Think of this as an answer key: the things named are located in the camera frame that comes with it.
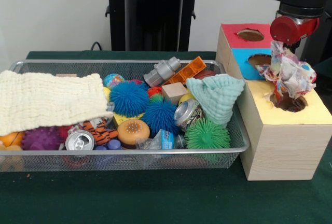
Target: blue bottle cap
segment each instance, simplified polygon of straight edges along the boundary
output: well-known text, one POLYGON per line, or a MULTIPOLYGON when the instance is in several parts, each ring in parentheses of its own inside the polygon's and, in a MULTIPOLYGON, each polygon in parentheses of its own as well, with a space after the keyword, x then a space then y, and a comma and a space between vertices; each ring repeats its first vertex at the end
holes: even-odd
POLYGON ((105 146, 100 145, 95 147, 95 150, 107 150, 107 148, 105 146))
POLYGON ((113 139, 107 143, 107 148, 109 150, 120 150, 121 149, 121 142, 117 139, 113 139))

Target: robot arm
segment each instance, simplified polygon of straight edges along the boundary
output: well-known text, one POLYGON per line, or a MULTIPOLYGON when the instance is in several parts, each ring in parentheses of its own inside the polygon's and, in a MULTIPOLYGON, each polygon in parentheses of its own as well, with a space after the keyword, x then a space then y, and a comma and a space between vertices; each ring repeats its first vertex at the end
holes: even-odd
POLYGON ((280 7, 271 24, 271 35, 294 52, 302 38, 310 36, 318 28, 327 0, 276 1, 280 2, 280 7))

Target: black stand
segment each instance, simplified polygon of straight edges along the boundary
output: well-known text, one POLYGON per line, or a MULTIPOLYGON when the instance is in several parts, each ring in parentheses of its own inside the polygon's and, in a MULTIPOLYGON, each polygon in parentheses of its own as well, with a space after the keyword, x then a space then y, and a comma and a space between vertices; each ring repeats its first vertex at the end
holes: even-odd
POLYGON ((195 0, 109 0, 112 50, 188 51, 195 0))

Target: white wall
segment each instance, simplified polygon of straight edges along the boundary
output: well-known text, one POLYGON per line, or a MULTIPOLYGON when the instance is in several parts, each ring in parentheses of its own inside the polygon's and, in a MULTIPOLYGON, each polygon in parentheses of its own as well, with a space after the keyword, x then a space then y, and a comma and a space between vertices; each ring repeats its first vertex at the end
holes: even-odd
MULTIPOLYGON (((95 40, 110 49, 107 5, 108 0, 0 0, 0 70, 31 50, 86 50, 95 40)), ((269 23, 277 7, 270 0, 196 0, 190 50, 214 51, 220 23, 269 23)))

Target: yellow ball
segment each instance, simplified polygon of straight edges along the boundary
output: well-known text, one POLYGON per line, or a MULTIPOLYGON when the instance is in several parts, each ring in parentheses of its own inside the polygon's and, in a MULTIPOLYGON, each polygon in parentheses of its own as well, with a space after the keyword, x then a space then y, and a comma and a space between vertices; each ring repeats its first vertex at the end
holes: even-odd
POLYGON ((107 99, 107 102, 109 102, 109 94, 110 94, 110 89, 107 87, 104 87, 104 94, 107 99))
POLYGON ((187 101, 188 99, 195 100, 195 97, 191 93, 187 93, 181 97, 180 101, 178 102, 178 105, 180 106, 180 104, 187 101))

